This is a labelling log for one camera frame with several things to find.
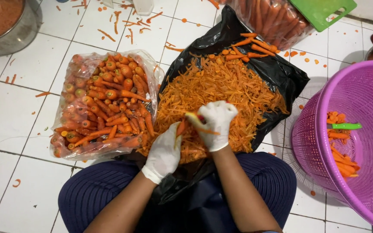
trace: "white tile floor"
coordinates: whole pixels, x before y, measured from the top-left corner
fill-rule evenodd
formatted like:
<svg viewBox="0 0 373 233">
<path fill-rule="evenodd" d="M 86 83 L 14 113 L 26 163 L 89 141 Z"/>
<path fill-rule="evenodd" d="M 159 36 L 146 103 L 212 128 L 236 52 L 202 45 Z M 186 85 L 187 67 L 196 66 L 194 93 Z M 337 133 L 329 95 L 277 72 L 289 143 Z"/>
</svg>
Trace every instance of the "white tile floor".
<svg viewBox="0 0 373 233">
<path fill-rule="evenodd" d="M 67 232 L 58 213 L 57 195 L 72 174 L 93 162 L 71 162 L 49 155 L 52 131 L 46 128 L 53 125 L 65 70 L 72 55 L 145 49 L 166 72 L 179 54 L 164 49 L 166 41 L 184 48 L 221 20 L 221 9 L 216 10 L 208 1 L 155 0 L 152 15 L 161 11 L 163 15 L 152 19 L 152 30 L 144 30 L 143 34 L 139 33 L 143 26 L 132 26 L 132 45 L 130 38 L 125 37 L 130 32 L 122 20 L 137 21 L 142 17 L 133 15 L 132 8 L 120 7 L 124 2 L 128 4 L 127 0 L 115 0 L 114 9 L 101 12 L 98 8 L 103 5 L 99 0 L 88 1 L 86 10 L 72 8 L 78 4 L 71 1 L 38 2 L 41 2 L 44 24 L 36 39 L 26 49 L 0 57 L 0 232 L 5 233 Z M 113 30 L 114 15 L 112 22 L 109 21 L 115 10 L 122 11 L 117 35 Z M 108 38 L 102 40 L 103 35 L 97 29 L 109 33 L 116 42 Z M 292 164 L 288 138 L 301 111 L 298 106 L 305 104 L 339 69 L 362 61 L 372 46 L 371 34 L 373 25 L 342 19 L 324 32 L 312 32 L 289 50 L 298 54 L 285 59 L 307 72 L 311 81 L 296 99 L 292 115 L 266 136 L 257 151 L 276 153 Z M 6 77 L 11 80 L 14 74 L 17 75 L 15 84 L 5 84 Z M 53 94 L 34 97 L 43 91 Z M 21 184 L 13 187 L 17 179 Z M 320 188 L 313 189 L 317 191 L 314 197 L 306 181 L 299 182 L 284 232 L 370 232 L 371 225 L 353 210 L 321 193 Z"/>
</svg>

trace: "stainless steel bowl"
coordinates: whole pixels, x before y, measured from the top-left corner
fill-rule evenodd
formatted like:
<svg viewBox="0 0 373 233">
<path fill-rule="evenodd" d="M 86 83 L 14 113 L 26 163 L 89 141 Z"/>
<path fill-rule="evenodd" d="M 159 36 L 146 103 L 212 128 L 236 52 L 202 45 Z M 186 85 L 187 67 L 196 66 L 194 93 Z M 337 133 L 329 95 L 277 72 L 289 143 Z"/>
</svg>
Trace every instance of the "stainless steel bowl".
<svg viewBox="0 0 373 233">
<path fill-rule="evenodd" d="M 20 18 L 10 30 L 0 36 L 0 56 L 12 54 L 27 47 L 37 32 L 36 14 L 29 6 L 28 0 L 24 0 Z"/>
</svg>

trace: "hand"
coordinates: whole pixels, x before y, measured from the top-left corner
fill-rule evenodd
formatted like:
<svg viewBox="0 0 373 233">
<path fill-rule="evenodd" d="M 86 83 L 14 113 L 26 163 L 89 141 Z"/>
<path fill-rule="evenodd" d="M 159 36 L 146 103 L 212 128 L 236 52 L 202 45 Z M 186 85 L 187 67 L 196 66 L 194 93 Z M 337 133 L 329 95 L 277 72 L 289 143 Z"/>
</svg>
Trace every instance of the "hand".
<svg viewBox="0 0 373 233">
<path fill-rule="evenodd" d="M 228 134 L 230 132 L 230 122 L 237 115 L 238 111 L 234 105 L 226 103 L 224 100 L 210 102 L 206 106 L 201 106 L 198 114 L 202 115 L 206 124 L 194 117 L 194 114 L 185 114 L 185 117 L 194 125 L 208 131 L 217 132 L 220 135 L 198 132 L 209 152 L 219 151 L 228 145 Z"/>
<path fill-rule="evenodd" d="M 172 174 L 178 167 L 182 140 L 181 135 L 176 138 L 179 123 L 173 123 L 153 142 L 146 164 L 142 168 L 145 177 L 155 184 L 159 184 L 165 176 Z"/>
</svg>

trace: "plastic bag of carrots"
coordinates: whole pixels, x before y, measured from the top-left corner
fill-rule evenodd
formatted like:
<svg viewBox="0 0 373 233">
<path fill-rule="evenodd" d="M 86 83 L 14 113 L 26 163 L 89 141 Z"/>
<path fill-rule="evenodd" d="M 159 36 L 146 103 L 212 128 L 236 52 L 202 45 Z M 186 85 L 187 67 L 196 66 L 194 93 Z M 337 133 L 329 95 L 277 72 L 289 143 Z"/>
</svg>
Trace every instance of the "plastic bag of carrots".
<svg viewBox="0 0 373 233">
<path fill-rule="evenodd" d="M 52 127 L 52 155 L 84 161 L 145 144 L 153 134 L 163 75 L 144 50 L 74 55 Z"/>
<path fill-rule="evenodd" d="M 264 41 L 279 50 L 303 40 L 313 26 L 287 0 L 218 0 L 232 7 L 237 17 Z"/>
</svg>

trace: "purple plastic basket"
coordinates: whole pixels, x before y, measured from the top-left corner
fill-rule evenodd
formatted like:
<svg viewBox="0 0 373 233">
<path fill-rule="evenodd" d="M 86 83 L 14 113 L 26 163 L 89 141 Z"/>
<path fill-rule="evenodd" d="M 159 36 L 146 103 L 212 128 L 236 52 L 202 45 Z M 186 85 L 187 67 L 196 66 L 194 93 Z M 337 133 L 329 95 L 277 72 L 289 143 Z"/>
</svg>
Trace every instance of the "purple plastic basket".
<svg viewBox="0 0 373 233">
<path fill-rule="evenodd" d="M 335 143 L 361 167 L 359 177 L 347 182 L 330 150 L 329 111 L 344 113 L 347 122 L 363 126 L 351 132 L 347 145 Z M 340 70 L 308 101 L 292 129 L 291 145 L 296 160 L 315 182 L 373 225 L 373 61 Z"/>
</svg>

